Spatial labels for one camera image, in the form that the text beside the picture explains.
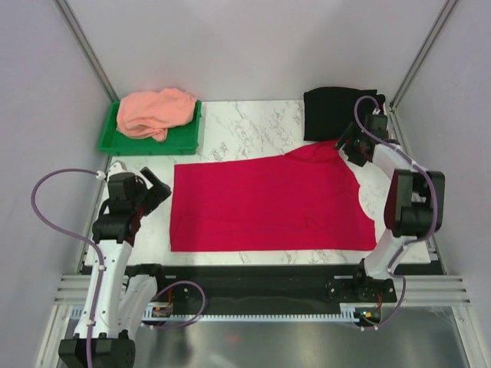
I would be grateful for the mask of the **salmon pink t shirt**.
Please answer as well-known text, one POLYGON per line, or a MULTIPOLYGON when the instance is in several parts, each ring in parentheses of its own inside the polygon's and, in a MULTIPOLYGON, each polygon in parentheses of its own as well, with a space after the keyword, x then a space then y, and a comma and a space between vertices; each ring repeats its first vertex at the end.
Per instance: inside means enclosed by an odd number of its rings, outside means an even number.
POLYGON ((192 94, 177 88, 129 94, 120 101, 117 130, 133 140, 163 142, 169 130, 192 121, 196 102, 192 94))

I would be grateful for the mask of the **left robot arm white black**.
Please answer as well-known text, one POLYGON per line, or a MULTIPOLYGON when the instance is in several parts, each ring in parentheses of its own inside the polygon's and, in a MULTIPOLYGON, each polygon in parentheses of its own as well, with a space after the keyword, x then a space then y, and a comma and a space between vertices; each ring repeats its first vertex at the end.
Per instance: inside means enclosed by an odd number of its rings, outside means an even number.
POLYGON ((170 187, 144 167, 138 174, 113 164, 108 197, 92 225, 96 258, 80 320, 58 356, 67 367, 132 367, 135 335, 150 301, 167 296, 168 283, 153 273, 125 276, 142 218, 171 195, 170 187))

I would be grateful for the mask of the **aluminium frame post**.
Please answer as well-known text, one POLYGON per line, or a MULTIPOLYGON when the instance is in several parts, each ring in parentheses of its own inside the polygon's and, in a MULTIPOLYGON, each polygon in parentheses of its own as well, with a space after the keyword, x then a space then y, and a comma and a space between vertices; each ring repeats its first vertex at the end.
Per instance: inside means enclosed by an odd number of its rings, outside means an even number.
POLYGON ((54 0, 53 1, 55 7, 60 12, 61 17, 64 19, 64 23, 67 25, 70 30, 72 36, 77 42, 81 52, 87 62, 89 63, 91 70, 94 72, 94 75, 102 86, 105 94, 110 99, 111 102, 115 102, 119 100, 117 93, 110 82, 107 73, 105 72, 102 63, 99 61, 94 49, 89 42, 83 28, 78 21, 76 14, 71 8, 69 1, 66 0, 54 0))
POLYGON ((440 9, 415 58, 411 62, 394 98, 389 103, 390 110, 395 110, 403 100, 459 3, 459 0, 446 0, 443 3, 443 7, 440 9))

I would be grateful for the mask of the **folded black t shirt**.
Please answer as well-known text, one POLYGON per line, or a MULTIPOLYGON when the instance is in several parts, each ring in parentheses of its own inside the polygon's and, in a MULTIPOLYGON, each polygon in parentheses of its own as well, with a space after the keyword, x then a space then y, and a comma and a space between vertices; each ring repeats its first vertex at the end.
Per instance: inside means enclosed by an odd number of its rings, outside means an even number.
POLYGON ((304 141, 338 140, 354 118, 354 105, 363 96, 371 96, 382 108, 386 97, 377 89, 318 87, 304 92, 304 141))

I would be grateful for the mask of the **right aluminium frame post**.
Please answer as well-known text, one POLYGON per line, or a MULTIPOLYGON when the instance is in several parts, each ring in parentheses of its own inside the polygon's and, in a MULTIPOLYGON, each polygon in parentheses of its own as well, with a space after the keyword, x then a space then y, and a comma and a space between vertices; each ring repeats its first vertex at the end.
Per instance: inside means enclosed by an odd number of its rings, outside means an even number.
POLYGON ((443 3, 443 7, 440 9, 415 58, 411 62, 394 98, 389 103, 390 110, 395 110, 403 100, 459 3, 459 0, 446 0, 443 3))

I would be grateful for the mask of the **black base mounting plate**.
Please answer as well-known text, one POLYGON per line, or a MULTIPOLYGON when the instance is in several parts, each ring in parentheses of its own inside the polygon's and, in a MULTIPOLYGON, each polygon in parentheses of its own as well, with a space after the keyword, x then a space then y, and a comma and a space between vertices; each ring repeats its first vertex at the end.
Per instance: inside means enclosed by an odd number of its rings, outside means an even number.
POLYGON ((162 266, 141 264, 127 267, 129 277, 148 274, 157 288, 171 288, 159 301, 169 301, 173 312, 205 315, 235 314, 327 314, 342 304, 376 306, 397 302, 382 296, 357 300, 342 291, 341 280, 353 276, 357 266, 266 265, 266 266, 162 266))

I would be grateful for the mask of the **green plastic tray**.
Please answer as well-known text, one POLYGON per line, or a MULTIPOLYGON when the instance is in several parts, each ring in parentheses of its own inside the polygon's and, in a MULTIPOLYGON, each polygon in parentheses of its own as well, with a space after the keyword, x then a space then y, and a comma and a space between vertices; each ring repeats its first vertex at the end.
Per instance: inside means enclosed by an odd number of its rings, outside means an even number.
POLYGON ((199 125, 202 117, 202 101, 197 100, 193 118, 185 126, 170 129, 166 140, 153 138, 135 140, 117 130, 117 112, 120 102, 110 105, 107 119, 99 139, 99 150, 109 156, 190 156, 199 146, 199 125))

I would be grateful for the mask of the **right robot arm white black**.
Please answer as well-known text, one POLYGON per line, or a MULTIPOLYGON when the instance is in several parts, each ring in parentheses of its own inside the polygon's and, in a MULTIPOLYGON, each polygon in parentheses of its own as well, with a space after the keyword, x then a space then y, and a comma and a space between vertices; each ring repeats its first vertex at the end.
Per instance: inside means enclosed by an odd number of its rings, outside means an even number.
POLYGON ((355 165, 373 163, 390 180, 384 233, 353 276, 341 280, 342 291, 363 302, 377 296, 394 301, 396 267, 411 245, 426 241, 442 225, 445 175, 422 168, 390 140, 383 114, 368 114, 364 124, 349 123, 335 149, 355 165))

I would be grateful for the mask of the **left aluminium frame post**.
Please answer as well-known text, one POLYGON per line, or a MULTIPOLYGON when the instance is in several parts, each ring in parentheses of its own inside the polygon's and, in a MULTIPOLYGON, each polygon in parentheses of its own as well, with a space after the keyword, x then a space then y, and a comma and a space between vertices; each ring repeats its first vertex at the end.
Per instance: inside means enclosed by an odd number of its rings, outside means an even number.
POLYGON ((111 102, 115 102, 119 100, 117 93, 110 82, 107 73, 105 72, 102 63, 99 61, 94 49, 89 42, 83 28, 78 21, 76 14, 71 8, 69 1, 66 0, 54 0, 53 1, 55 7, 60 12, 61 17, 64 19, 64 23, 67 25, 70 30, 72 36, 77 42, 81 52, 87 62, 89 63, 91 70, 94 72, 94 75, 102 86, 105 94, 110 99, 111 102))

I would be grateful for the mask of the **crimson red t shirt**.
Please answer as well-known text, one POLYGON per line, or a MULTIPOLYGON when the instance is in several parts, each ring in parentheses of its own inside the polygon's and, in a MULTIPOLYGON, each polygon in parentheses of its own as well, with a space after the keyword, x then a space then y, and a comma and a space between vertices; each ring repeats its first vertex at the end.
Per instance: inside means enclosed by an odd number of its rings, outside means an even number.
POLYGON ((371 251, 374 221, 331 141, 286 154, 174 169, 170 247, 205 251, 371 251))

